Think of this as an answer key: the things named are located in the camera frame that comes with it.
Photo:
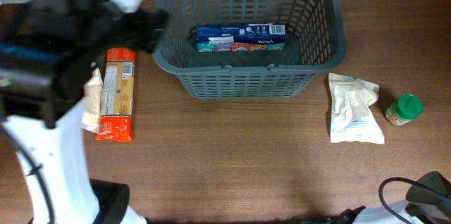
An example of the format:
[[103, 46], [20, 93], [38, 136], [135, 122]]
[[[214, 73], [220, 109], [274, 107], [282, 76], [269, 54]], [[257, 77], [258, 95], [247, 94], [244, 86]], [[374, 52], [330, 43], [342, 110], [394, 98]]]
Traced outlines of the orange spaghetti package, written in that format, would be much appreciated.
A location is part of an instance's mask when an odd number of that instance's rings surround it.
[[136, 53], [127, 48], [107, 51], [98, 141], [132, 141], [135, 59]]

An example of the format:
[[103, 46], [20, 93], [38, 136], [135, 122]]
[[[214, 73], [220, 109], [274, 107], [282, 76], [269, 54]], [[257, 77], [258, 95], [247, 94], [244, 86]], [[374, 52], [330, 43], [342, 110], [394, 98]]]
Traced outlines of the blue tea box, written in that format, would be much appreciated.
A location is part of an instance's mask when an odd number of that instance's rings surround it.
[[249, 24], [197, 28], [198, 52], [281, 50], [288, 38], [284, 25]]

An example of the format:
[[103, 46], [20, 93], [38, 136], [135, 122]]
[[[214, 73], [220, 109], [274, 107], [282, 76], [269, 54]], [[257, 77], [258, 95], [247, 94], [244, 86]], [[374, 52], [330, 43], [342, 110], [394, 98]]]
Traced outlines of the grey plastic basket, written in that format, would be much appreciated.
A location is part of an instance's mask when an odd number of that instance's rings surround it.
[[156, 64], [198, 99], [286, 98], [346, 54], [339, 0], [157, 0]]

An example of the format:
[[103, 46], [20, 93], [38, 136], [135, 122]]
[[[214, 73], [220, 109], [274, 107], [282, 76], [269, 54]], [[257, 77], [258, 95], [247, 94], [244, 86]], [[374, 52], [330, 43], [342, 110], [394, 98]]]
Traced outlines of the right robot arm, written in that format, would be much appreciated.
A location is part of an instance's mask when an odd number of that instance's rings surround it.
[[[405, 199], [388, 204], [383, 197], [385, 186], [391, 182], [410, 185]], [[437, 171], [431, 171], [417, 181], [395, 177], [384, 180], [378, 189], [382, 207], [346, 210], [335, 223], [449, 223], [450, 181]]]

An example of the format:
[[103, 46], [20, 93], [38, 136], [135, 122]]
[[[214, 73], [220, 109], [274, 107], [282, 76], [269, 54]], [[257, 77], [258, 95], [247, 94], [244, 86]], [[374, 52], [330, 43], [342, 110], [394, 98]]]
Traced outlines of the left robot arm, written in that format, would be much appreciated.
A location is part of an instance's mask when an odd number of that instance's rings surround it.
[[108, 49], [153, 51], [168, 14], [143, 0], [30, 0], [1, 36], [1, 136], [14, 148], [33, 223], [145, 223], [127, 185], [89, 178], [84, 86]]

